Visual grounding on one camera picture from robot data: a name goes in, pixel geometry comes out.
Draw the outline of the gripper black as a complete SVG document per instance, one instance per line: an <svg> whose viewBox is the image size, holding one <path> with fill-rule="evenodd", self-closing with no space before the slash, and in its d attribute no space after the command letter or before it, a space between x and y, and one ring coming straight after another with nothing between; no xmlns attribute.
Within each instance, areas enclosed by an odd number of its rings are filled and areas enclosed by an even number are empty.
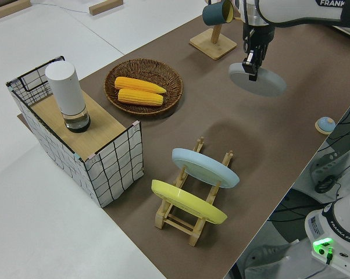
<svg viewBox="0 0 350 279"><path fill-rule="evenodd" d="M256 81L258 70L266 56L269 44L274 38L275 27L272 25L251 26L246 23L243 25L244 52L248 53L243 60L242 66L246 73L249 73L249 79Z"/></svg>

